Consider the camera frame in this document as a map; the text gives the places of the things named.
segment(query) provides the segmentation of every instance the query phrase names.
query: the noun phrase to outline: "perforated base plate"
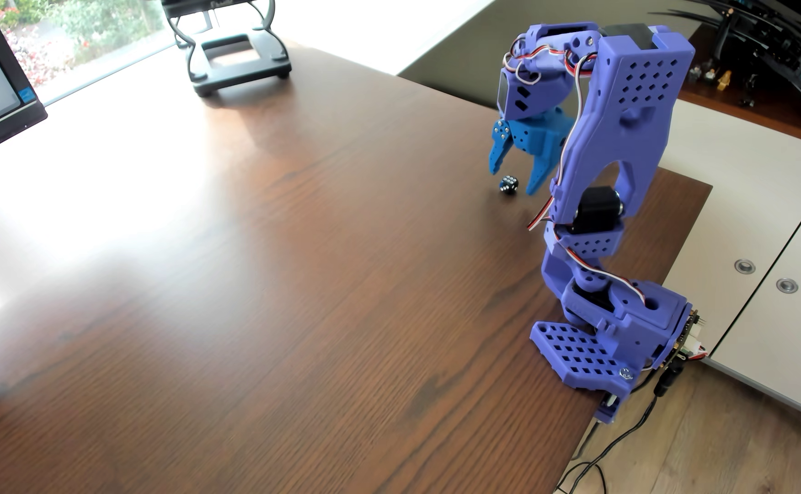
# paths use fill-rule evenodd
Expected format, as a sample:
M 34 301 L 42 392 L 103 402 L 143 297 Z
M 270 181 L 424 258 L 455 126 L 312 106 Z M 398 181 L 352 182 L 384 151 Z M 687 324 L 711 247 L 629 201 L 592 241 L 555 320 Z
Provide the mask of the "perforated base plate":
M 530 337 L 562 383 L 601 389 L 617 396 L 610 407 L 603 402 L 595 412 L 597 419 L 608 424 L 613 422 L 617 407 L 631 392 L 640 371 L 611 358 L 597 337 L 567 323 L 535 322 Z

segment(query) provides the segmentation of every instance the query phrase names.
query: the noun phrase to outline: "black cable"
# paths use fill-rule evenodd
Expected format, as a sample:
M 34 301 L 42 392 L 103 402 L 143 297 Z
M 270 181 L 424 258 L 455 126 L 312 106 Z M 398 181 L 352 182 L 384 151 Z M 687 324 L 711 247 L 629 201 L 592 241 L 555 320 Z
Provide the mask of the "black cable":
M 571 486 L 571 490 L 569 490 L 567 492 L 567 494 L 574 494 L 574 490 L 577 488 L 577 484 L 581 482 L 581 479 L 587 474 L 589 469 L 592 468 L 592 466 L 594 466 L 594 465 L 598 467 L 598 465 L 596 465 L 596 463 L 598 463 L 602 458 L 604 458 L 605 455 L 607 455 L 608 452 L 610 452 L 611 448 L 616 446 L 617 443 L 619 443 L 620 441 L 626 439 L 626 436 L 630 435 L 632 432 L 636 432 L 642 425 L 645 424 L 645 422 L 647 421 L 647 418 L 651 415 L 651 412 L 653 411 L 653 406 L 657 404 L 657 399 L 658 398 L 659 397 L 657 397 L 657 396 L 653 397 L 653 400 L 651 401 L 651 404 L 649 404 L 647 406 L 647 410 L 645 410 L 645 413 L 641 416 L 641 419 L 638 421 L 637 424 L 633 425 L 630 430 L 620 434 L 620 436 L 617 439 L 615 439 L 614 441 L 611 442 L 611 444 L 609 444 L 607 447 L 605 447 L 604 451 L 600 455 L 596 456 L 591 462 L 587 463 L 587 466 L 583 469 L 581 474 L 579 476 L 577 476 L 576 479 L 574 479 L 574 484 Z
M 559 485 L 556 486 L 556 490 L 558 490 L 559 492 L 563 492 L 564 494 L 568 494 L 568 492 L 560 488 L 560 485 L 562 485 L 562 483 L 566 480 L 566 478 L 568 478 L 568 474 L 570 474 L 575 468 L 581 465 L 589 465 L 589 464 L 590 462 L 580 462 L 577 465 L 574 465 L 573 467 L 569 468 L 565 476 L 562 477 L 562 480 L 560 480 Z M 602 467 L 600 465 L 595 465 L 595 469 L 599 471 L 599 477 L 602 477 L 602 490 L 604 491 L 605 494 L 608 494 L 608 483 L 605 482 L 605 473 L 602 471 Z
M 659 368 L 651 369 L 651 372 L 650 372 L 650 373 L 648 373 L 647 377 L 645 377 L 645 380 L 644 380 L 644 381 L 641 381 L 641 384 L 639 384 L 639 385 L 637 385 L 636 387 L 634 387 L 634 388 L 633 388 L 633 389 L 632 389 L 632 390 L 629 392 L 629 394 L 631 395 L 632 393 L 635 393 L 635 392 L 636 392 L 638 389 L 641 389 L 642 387 L 645 387 L 645 386 L 647 386 L 648 382 L 650 382 L 650 381 L 651 381 L 651 379 L 653 379 L 653 376 L 657 376 L 657 373 L 658 373 L 658 372 L 659 372 Z

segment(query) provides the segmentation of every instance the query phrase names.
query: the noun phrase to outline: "figurine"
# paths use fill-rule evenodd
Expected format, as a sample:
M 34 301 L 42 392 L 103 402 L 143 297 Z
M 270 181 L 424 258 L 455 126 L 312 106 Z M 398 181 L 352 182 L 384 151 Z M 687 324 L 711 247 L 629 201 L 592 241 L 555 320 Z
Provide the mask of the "figurine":
M 723 75 L 721 75 L 721 78 L 717 80 L 718 91 L 723 91 L 724 89 L 726 89 L 727 84 L 730 83 L 730 75 L 732 75 L 732 71 L 727 70 L 726 72 L 724 72 Z
M 687 82 L 691 84 L 695 83 L 696 81 L 699 80 L 700 77 L 702 77 L 702 69 L 700 69 L 699 66 L 697 65 L 687 73 Z

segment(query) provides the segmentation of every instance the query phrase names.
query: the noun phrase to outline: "drawer handle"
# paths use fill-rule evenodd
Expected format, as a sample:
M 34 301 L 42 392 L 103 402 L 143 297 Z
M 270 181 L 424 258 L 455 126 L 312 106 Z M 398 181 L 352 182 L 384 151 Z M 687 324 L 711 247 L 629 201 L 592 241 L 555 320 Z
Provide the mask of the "drawer handle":
M 751 274 L 757 271 L 757 267 L 748 259 L 740 259 L 736 261 L 736 271 L 742 274 Z
M 782 278 L 775 283 L 775 287 L 779 289 L 779 291 L 784 292 L 786 294 L 793 294 L 799 286 L 797 286 L 796 281 L 793 281 L 790 278 Z

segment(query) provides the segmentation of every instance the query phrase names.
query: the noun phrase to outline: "gray wall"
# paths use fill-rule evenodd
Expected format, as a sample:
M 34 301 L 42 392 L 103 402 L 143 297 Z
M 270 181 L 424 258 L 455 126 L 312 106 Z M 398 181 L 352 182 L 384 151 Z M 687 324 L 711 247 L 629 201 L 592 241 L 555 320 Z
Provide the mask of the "gray wall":
M 599 26 L 643 22 L 649 26 L 666 25 L 690 37 L 699 23 L 647 14 L 668 9 L 714 14 L 708 7 L 681 0 L 495 0 L 400 76 L 494 107 L 502 56 L 516 35 L 529 26 L 582 20 Z M 562 107 L 575 115 L 576 105 L 575 95 L 571 95 Z

